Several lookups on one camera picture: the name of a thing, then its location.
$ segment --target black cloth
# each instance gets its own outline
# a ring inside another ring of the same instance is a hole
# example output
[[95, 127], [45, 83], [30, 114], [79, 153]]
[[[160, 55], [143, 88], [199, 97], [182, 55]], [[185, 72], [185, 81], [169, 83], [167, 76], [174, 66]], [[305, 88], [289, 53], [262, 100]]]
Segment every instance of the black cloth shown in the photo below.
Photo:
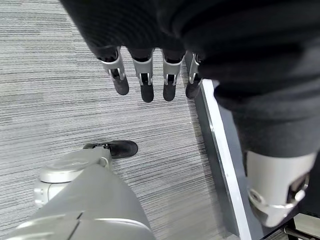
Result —
[[97, 57], [107, 46], [199, 54], [199, 73], [219, 80], [215, 97], [232, 111], [243, 151], [320, 149], [320, 1], [61, 2]]

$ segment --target metal bracket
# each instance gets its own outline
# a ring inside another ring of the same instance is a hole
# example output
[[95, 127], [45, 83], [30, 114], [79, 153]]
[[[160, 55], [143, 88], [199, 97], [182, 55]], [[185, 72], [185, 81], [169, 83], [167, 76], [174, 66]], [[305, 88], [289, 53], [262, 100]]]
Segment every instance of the metal bracket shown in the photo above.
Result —
[[197, 61], [197, 54], [193, 53], [192, 62], [190, 65], [190, 71], [189, 71], [189, 82], [191, 84], [194, 84], [196, 74], [198, 73], [198, 67], [199, 67], [199, 62]]
[[107, 74], [110, 75], [113, 81], [116, 79], [114, 78], [112, 71], [111, 70], [117, 70], [120, 76], [120, 80], [126, 79], [126, 73], [125, 73], [125, 66], [122, 61], [121, 53], [120, 53], [120, 47], [117, 47], [117, 59], [115, 61], [107, 62], [107, 61], [102, 61], [103, 68]]
[[178, 63], [169, 63], [165, 60], [163, 57], [163, 78], [164, 78], [164, 84], [168, 85], [168, 77], [169, 75], [174, 75], [172, 86], [175, 86], [177, 84], [177, 80], [180, 74], [180, 69], [182, 65], [183, 59]]
[[148, 85], [152, 85], [152, 77], [153, 77], [153, 56], [148, 61], [137, 61], [133, 60], [133, 65], [135, 68], [136, 77], [139, 79], [139, 83], [141, 86], [144, 85], [142, 81], [142, 74], [147, 74]]

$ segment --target striped carpet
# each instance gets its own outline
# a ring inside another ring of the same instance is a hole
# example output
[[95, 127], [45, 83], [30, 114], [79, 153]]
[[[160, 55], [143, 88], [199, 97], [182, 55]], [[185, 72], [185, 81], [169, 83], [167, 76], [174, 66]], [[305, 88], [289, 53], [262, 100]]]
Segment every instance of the striped carpet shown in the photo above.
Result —
[[139, 152], [113, 169], [158, 240], [236, 239], [221, 220], [185, 66], [166, 102], [156, 50], [155, 97], [144, 103], [127, 50], [130, 92], [120, 96], [57, 0], [2, 0], [0, 19], [0, 238], [35, 212], [40, 167], [86, 143], [124, 139]]

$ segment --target gray robot arm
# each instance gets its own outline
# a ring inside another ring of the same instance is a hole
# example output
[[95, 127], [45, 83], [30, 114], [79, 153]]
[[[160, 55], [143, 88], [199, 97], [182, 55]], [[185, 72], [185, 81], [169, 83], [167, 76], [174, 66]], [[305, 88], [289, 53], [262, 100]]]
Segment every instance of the gray robot arm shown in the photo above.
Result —
[[287, 158], [247, 153], [248, 197], [263, 225], [277, 226], [305, 197], [316, 157], [316, 153]]
[[136, 195], [111, 172], [111, 160], [109, 149], [95, 147], [43, 168], [34, 187], [42, 208], [6, 239], [155, 240]]

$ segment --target black fabric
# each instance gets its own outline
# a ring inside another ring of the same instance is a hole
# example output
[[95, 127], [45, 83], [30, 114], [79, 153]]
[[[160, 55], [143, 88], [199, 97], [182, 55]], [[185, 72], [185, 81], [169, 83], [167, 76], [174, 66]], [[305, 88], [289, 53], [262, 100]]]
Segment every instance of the black fabric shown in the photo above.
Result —
[[182, 61], [186, 52], [184, 50], [175, 51], [170, 49], [162, 49], [164, 59], [170, 64], [177, 64]]
[[91, 49], [106, 46], [183, 49], [179, 40], [160, 30], [151, 0], [61, 0], [61, 3]]
[[153, 48], [128, 48], [133, 59], [139, 62], [146, 62], [152, 57]]
[[160, 47], [201, 55], [219, 80], [243, 151], [320, 149], [320, 1], [61, 0], [90, 49]]

